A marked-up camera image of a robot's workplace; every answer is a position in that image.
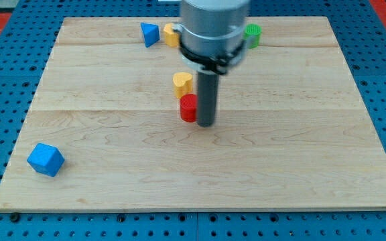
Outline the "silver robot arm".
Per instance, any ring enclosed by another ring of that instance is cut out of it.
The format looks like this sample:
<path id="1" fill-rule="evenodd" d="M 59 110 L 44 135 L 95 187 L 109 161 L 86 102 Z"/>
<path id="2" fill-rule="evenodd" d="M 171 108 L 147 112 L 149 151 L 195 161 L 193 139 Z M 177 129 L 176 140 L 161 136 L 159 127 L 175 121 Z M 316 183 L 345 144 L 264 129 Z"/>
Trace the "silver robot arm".
<path id="1" fill-rule="evenodd" d="M 220 77 L 238 65 L 250 40 L 244 39 L 249 0 L 182 0 L 180 36 L 183 61 L 197 71 L 196 122 L 211 127 L 216 118 Z"/>

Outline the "yellow block behind arm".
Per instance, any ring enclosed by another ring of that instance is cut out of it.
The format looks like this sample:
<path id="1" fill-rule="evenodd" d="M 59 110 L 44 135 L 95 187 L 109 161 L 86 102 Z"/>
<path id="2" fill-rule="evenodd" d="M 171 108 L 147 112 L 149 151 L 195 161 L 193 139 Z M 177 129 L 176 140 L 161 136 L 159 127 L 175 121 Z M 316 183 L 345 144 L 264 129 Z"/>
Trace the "yellow block behind arm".
<path id="1" fill-rule="evenodd" d="M 172 29 L 173 23 L 167 23 L 164 25 L 164 42 L 167 46 L 178 47 L 180 44 L 179 35 Z"/>

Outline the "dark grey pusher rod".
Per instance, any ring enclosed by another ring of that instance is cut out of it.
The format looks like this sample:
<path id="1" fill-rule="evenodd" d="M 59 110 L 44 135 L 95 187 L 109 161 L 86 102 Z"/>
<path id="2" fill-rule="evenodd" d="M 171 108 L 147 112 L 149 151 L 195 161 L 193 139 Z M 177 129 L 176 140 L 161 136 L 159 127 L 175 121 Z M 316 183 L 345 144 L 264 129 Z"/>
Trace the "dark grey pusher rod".
<path id="1" fill-rule="evenodd" d="M 215 122 L 219 76 L 198 73 L 196 122 L 200 127 L 211 127 Z"/>

